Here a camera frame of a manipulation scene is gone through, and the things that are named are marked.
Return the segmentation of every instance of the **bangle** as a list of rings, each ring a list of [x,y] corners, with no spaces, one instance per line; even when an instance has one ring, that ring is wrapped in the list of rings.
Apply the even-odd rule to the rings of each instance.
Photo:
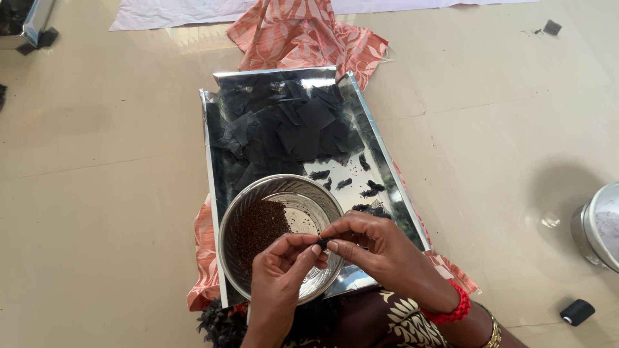
[[[486,307],[482,306],[480,303],[478,303],[478,305],[488,312],[490,318],[492,318],[492,336],[490,336],[490,340],[482,348],[499,348],[501,345],[501,327],[496,321],[495,316],[493,316]]]
[[[428,318],[432,323],[436,325],[444,325],[446,323],[450,323],[452,321],[458,321],[464,319],[467,315],[469,315],[470,311],[470,299],[469,294],[466,293],[461,287],[459,287],[456,283],[452,281],[448,281],[453,287],[456,288],[458,294],[460,295],[460,304],[453,310],[451,313],[439,313],[433,314],[425,309],[421,308],[423,315]]]

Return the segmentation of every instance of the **fingernail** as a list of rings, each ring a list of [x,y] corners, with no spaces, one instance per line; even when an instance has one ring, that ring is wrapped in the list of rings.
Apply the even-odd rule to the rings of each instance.
[[[334,253],[337,253],[337,243],[334,241],[329,241],[329,243],[327,243],[327,249],[333,251]]]
[[[314,244],[314,245],[311,246],[311,251],[314,254],[316,254],[316,256],[318,256],[322,252],[322,249],[320,248],[320,246],[318,244]]]

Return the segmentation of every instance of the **white powder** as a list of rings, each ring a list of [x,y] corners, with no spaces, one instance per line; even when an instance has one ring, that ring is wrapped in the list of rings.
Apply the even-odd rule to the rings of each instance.
[[[619,260],[619,214],[605,211],[595,214],[595,226],[610,254]]]

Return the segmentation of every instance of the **gold bangle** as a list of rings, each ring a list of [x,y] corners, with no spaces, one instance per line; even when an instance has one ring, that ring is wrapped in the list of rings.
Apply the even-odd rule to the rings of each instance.
[[[492,318],[492,336],[490,336],[490,340],[482,348],[498,348],[501,345],[501,327],[496,321],[495,316],[493,316],[486,307],[484,307],[481,303],[478,303],[478,305],[488,312],[490,318]]]

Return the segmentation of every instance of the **hand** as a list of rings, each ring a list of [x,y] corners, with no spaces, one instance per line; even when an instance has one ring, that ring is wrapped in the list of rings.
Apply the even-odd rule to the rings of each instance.
[[[312,267],[327,268],[319,237],[286,233],[254,258],[251,313],[242,347],[280,347],[292,327],[301,283]]]
[[[460,303],[457,290],[389,219],[348,211],[327,226],[321,237],[335,238],[327,244],[329,250],[425,310],[450,313]]]

